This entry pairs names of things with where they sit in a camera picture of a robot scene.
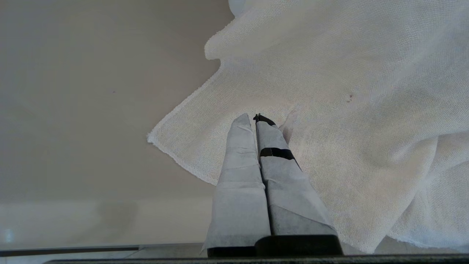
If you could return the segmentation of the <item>tissue-wrapped right gripper right finger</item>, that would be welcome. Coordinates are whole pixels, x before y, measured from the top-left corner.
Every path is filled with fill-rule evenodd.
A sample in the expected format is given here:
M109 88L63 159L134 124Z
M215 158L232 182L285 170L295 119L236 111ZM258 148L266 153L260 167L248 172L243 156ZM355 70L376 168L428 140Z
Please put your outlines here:
M259 256L343 256L330 214L275 122L254 117L271 235L255 244Z

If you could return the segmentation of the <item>tissue-wrapped right gripper left finger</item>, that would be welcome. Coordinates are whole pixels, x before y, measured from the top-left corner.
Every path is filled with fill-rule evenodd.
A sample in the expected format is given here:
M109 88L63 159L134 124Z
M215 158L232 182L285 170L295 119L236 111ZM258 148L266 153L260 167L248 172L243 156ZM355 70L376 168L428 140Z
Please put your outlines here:
M204 242L209 257L254 257L271 227L251 120L233 120Z

